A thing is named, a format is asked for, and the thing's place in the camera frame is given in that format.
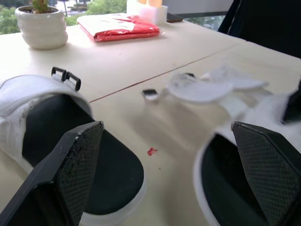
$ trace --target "black chair back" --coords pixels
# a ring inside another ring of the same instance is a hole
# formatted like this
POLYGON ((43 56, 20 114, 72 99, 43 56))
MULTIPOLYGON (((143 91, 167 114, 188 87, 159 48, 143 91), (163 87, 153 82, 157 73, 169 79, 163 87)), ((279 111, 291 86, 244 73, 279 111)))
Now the black chair back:
POLYGON ((301 58, 299 0, 234 0, 219 31, 301 58))

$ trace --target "black phone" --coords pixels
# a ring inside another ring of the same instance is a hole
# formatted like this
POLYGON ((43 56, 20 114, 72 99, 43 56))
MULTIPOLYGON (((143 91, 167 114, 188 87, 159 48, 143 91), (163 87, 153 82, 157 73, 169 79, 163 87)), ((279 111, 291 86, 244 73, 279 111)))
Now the black phone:
POLYGON ((183 18, 174 14, 167 14, 167 22, 168 23, 175 23, 175 22, 181 22, 183 21, 183 18))

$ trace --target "white padding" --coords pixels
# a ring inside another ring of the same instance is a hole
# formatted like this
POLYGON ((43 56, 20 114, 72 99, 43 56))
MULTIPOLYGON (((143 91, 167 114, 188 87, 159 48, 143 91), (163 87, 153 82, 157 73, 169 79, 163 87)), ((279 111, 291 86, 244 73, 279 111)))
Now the white padding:
POLYGON ((171 95, 181 100, 208 104, 231 93, 233 85, 227 82, 203 82, 187 74, 176 74, 166 88, 171 95))

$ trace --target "plastic bag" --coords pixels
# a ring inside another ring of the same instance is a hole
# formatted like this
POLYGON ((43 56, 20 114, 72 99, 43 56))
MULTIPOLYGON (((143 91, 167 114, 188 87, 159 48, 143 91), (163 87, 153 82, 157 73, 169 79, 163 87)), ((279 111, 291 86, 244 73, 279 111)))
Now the plastic bag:
POLYGON ((77 19, 84 32, 94 41, 114 41, 154 37, 160 29, 139 16, 106 14, 81 16, 77 19))

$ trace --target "glass window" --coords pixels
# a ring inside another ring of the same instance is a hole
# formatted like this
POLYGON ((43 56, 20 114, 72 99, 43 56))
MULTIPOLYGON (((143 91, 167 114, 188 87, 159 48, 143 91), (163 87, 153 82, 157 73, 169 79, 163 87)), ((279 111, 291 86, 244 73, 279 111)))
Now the glass window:
POLYGON ((221 26, 224 18, 225 16, 204 16, 204 17, 187 18, 185 20, 217 31, 221 26))
MULTIPOLYGON (((30 4, 30 0, 0 0, 0 35, 20 32, 15 9, 30 4)), ((48 0, 48 4, 65 12, 68 26, 75 25, 83 15, 124 13, 127 0, 48 0)))

